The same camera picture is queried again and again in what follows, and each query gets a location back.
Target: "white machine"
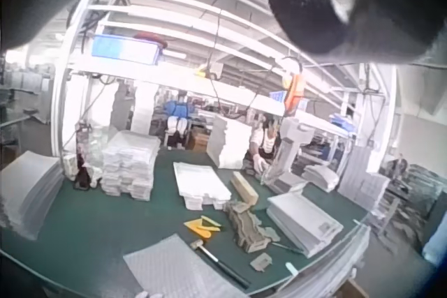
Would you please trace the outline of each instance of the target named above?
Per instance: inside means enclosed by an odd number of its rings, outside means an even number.
[[[302,190],[307,181],[290,172],[291,166],[301,146],[309,144],[314,137],[314,129],[302,124],[299,119],[289,117],[281,123],[281,145],[272,165],[266,169],[261,183],[275,193]]]

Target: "bubble wrap sheet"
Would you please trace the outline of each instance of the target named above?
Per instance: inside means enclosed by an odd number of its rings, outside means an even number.
[[[200,259],[176,234],[124,256],[142,288],[163,298],[248,297]]]

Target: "wooden block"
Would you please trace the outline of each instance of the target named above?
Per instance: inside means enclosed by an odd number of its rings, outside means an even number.
[[[235,171],[233,173],[231,183],[233,183],[241,198],[248,205],[254,206],[258,202],[258,193],[254,190],[253,186],[251,186],[250,183],[240,174],[240,172]]]

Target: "wall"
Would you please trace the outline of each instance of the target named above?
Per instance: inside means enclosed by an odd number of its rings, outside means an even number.
[[[398,150],[409,164],[419,164],[447,178],[447,126],[404,115]]]

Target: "gray tool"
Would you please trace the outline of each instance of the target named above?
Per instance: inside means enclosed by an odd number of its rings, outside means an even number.
[[[299,248],[288,247],[288,246],[285,246],[283,244],[278,244],[277,242],[272,242],[272,244],[275,245],[276,247],[287,249],[288,251],[291,251],[292,253],[302,255],[302,250],[299,249]]]
[[[250,286],[250,282],[239,275],[236,271],[231,269],[228,265],[220,261],[216,256],[212,255],[204,246],[203,240],[194,241],[191,245],[193,250],[200,249],[211,261],[213,261],[225,274],[234,279],[238,284],[240,284],[244,289],[248,289]]]

